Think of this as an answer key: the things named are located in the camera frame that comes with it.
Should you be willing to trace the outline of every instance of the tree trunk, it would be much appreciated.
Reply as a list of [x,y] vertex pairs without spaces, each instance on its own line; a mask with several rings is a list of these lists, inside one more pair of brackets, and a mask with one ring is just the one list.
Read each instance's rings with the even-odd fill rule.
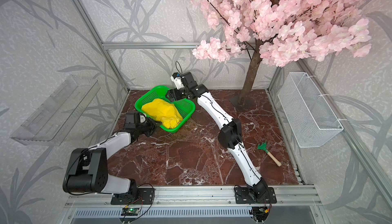
[[260,62],[262,59],[259,54],[259,47],[262,43],[261,40],[256,42],[255,52],[253,52],[251,63],[249,64],[248,72],[246,74],[244,86],[242,87],[241,93],[238,96],[238,104],[240,106],[245,105],[245,98],[248,96],[249,92],[252,90],[254,79],[256,78],[257,70],[259,69]]

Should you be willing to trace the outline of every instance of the marble floor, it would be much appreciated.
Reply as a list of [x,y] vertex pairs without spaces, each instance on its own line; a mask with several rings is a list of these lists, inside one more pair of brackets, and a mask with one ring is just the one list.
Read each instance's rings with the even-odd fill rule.
[[[125,113],[135,111],[135,102],[146,90],[131,91],[114,132],[122,129]],[[242,122],[243,142],[256,169],[267,184],[298,184],[274,113],[263,89],[252,90],[255,101],[247,112],[238,112],[229,99],[239,90],[210,90],[219,105]],[[121,149],[108,160],[109,174],[133,178],[137,184],[152,185],[244,185],[233,156],[218,142],[218,126],[196,104],[192,117],[172,134],[157,129],[147,138]],[[267,140],[267,149],[282,163],[278,167],[257,144]]]

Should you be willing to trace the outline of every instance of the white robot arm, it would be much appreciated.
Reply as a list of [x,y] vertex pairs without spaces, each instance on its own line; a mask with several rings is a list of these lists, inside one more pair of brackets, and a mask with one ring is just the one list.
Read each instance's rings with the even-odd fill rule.
[[125,115],[123,132],[115,133],[103,142],[88,148],[77,148],[71,153],[63,190],[74,193],[114,193],[137,197],[136,182],[108,174],[107,159],[121,148],[135,142],[140,134],[149,137],[158,122],[140,112]]
[[166,98],[170,101],[197,98],[197,103],[208,112],[221,130],[218,135],[218,141],[235,158],[247,184],[249,197],[254,202],[258,202],[268,187],[246,152],[242,142],[240,120],[234,119],[226,113],[215,101],[208,89],[203,84],[198,85],[196,83],[190,72],[184,74],[174,73],[171,80],[176,85],[176,88],[169,90]]

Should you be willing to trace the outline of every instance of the artificial cherry blossom tree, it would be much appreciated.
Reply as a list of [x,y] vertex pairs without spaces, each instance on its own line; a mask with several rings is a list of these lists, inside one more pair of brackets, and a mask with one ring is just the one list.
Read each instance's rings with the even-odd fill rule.
[[369,20],[356,8],[364,0],[190,0],[208,26],[223,23],[225,40],[203,40],[193,50],[198,59],[224,62],[245,51],[251,59],[238,104],[251,91],[260,62],[283,67],[311,57],[349,49],[354,57],[369,53]]

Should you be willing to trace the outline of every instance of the green basket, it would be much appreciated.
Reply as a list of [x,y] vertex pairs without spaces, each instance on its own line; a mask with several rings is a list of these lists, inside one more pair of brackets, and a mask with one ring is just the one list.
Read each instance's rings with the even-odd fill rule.
[[159,99],[167,101],[168,103],[174,104],[174,106],[176,107],[178,112],[181,114],[183,120],[180,122],[180,124],[176,128],[168,129],[168,128],[164,127],[163,125],[161,125],[161,128],[165,131],[175,133],[190,118],[190,116],[195,111],[196,107],[195,107],[195,104],[188,99],[182,99],[182,100],[176,100],[174,102],[170,102],[165,97],[168,90],[169,90],[169,88],[166,86],[163,86],[163,85],[159,85],[159,86],[152,88],[149,92],[147,92],[144,96],[142,96],[141,98],[139,98],[135,102],[135,108],[139,112],[145,113],[141,109],[141,107],[146,103],[152,102],[156,98],[159,98]]

